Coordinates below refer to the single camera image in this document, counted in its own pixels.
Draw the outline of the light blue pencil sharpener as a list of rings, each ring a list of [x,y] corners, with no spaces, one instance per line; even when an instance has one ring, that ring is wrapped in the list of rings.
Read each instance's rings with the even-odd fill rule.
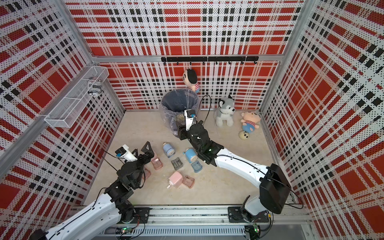
[[[176,153],[174,147],[169,143],[163,143],[163,150],[167,158],[171,158]]]

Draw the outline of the bright blue pencil sharpener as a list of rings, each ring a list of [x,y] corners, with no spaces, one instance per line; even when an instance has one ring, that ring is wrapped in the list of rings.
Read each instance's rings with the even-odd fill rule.
[[[194,161],[196,161],[198,159],[198,155],[193,148],[189,148],[189,149],[185,150],[183,152],[183,154],[189,163],[193,163]]]

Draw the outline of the pink pencil sharpener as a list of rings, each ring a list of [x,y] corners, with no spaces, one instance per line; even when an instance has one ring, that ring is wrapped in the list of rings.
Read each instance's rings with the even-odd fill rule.
[[[170,177],[169,177],[169,185],[167,186],[167,189],[174,187],[178,188],[182,182],[183,182],[184,177],[182,174],[178,171],[175,171]]]

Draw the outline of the pink sharpener shavings tray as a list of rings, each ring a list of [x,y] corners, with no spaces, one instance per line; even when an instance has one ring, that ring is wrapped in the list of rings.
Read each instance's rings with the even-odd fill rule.
[[[190,176],[184,176],[182,184],[191,189],[195,184],[195,179]]]

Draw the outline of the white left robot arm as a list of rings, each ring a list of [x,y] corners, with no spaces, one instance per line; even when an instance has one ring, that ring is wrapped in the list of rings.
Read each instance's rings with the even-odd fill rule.
[[[124,159],[117,170],[117,180],[109,187],[102,188],[97,199],[84,209],[57,226],[44,231],[38,229],[30,240],[91,240],[101,231],[120,221],[130,222],[135,216],[135,208],[129,201],[134,190],[141,189],[146,179],[145,165],[154,157],[150,142],[141,149],[129,151],[123,145],[115,151],[116,157]]]

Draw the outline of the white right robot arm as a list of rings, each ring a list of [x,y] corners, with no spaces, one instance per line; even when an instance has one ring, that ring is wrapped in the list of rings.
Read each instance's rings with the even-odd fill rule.
[[[202,121],[193,125],[178,125],[178,137],[180,140],[187,139],[198,158],[206,164],[229,170],[259,189],[258,196],[248,196],[241,206],[242,220],[255,221],[257,215],[266,211],[282,213],[292,188],[278,165],[260,165],[230,152],[210,139]]]

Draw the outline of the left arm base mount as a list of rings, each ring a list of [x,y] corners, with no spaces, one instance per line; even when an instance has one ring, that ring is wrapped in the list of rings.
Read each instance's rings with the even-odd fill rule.
[[[121,223],[124,224],[130,224],[130,223],[137,223],[140,221],[140,223],[147,224],[149,215],[150,215],[151,208],[128,208],[125,212],[123,212],[121,216]]]

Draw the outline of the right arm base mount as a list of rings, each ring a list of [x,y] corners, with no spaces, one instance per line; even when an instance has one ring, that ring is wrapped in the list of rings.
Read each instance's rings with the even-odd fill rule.
[[[248,213],[241,207],[228,207],[230,223],[269,223],[267,211],[263,211],[256,216]]]

